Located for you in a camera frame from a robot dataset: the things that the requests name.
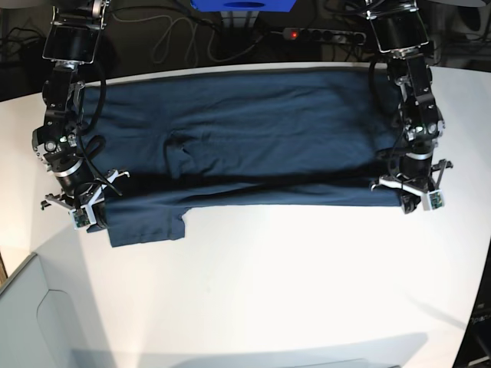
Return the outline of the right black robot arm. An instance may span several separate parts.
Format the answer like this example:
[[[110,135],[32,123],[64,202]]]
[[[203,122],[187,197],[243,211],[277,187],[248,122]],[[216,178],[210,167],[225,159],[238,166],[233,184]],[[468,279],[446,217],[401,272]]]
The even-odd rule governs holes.
[[[65,210],[77,230],[99,231],[107,228],[104,192],[121,194],[114,185],[124,172],[111,169],[101,172],[94,158],[102,152],[106,140],[89,134],[101,117],[107,82],[96,53],[109,1],[54,1],[51,28],[42,57],[54,67],[42,88],[46,110],[42,126],[32,133],[31,145],[61,187],[58,194],[47,194],[41,208],[57,206]],[[93,65],[100,78],[99,97],[90,121],[84,120],[86,84],[79,68]]]

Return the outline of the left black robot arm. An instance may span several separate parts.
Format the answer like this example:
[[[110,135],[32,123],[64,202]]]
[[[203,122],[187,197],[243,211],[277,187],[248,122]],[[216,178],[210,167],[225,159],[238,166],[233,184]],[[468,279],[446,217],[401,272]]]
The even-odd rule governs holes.
[[[368,1],[363,12],[377,42],[377,60],[387,65],[387,77],[400,90],[400,100],[391,114],[400,129],[394,145],[378,155],[387,164],[387,174],[371,187],[398,192],[404,213],[419,205],[425,211],[444,206],[440,183],[453,164],[433,161],[434,150],[445,127],[432,91],[433,75],[423,49],[430,40],[415,1]]]

